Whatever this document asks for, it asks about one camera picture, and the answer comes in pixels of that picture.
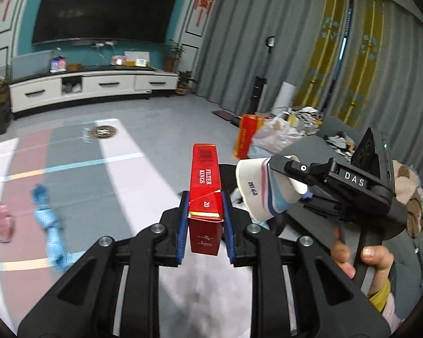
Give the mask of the yellow sleeve forearm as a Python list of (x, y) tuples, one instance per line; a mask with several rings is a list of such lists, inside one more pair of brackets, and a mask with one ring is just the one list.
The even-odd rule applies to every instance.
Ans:
[(391, 292), (391, 281), (387, 279), (381, 289), (369, 297), (369, 301), (382, 315), (392, 314), (395, 309), (395, 300)]

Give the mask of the person right hand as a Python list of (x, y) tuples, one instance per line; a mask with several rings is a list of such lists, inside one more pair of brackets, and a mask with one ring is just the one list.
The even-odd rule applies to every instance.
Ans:
[[(351, 257), (350, 248), (341, 240), (341, 231), (339, 227), (334, 230), (336, 241), (331, 248), (331, 257), (345, 274), (353, 279), (355, 277), (355, 268), (349, 263)], [(385, 246), (366, 246), (361, 251), (361, 261), (367, 266), (374, 266), (375, 273), (368, 296), (372, 297), (379, 292), (388, 280), (388, 275), (393, 266), (393, 254)]]

